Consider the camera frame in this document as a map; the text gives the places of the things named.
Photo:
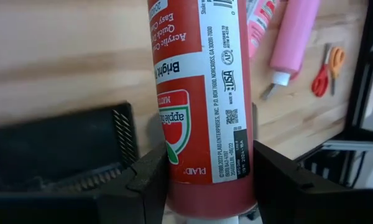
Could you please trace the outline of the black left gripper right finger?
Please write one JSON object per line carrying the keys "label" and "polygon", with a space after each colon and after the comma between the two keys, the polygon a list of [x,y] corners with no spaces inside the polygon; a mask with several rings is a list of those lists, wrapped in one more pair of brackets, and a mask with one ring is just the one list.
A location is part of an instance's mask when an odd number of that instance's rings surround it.
{"label": "black left gripper right finger", "polygon": [[300,167],[295,161],[254,141],[254,195],[264,223],[325,223],[318,195],[337,192],[338,184]]}

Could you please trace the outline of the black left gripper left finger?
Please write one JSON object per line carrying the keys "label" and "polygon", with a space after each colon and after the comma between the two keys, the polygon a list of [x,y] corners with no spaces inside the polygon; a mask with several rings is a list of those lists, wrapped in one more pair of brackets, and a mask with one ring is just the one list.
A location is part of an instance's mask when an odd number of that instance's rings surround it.
{"label": "black left gripper left finger", "polygon": [[168,155],[162,143],[100,187],[96,198],[99,222],[161,223],[167,190]]}

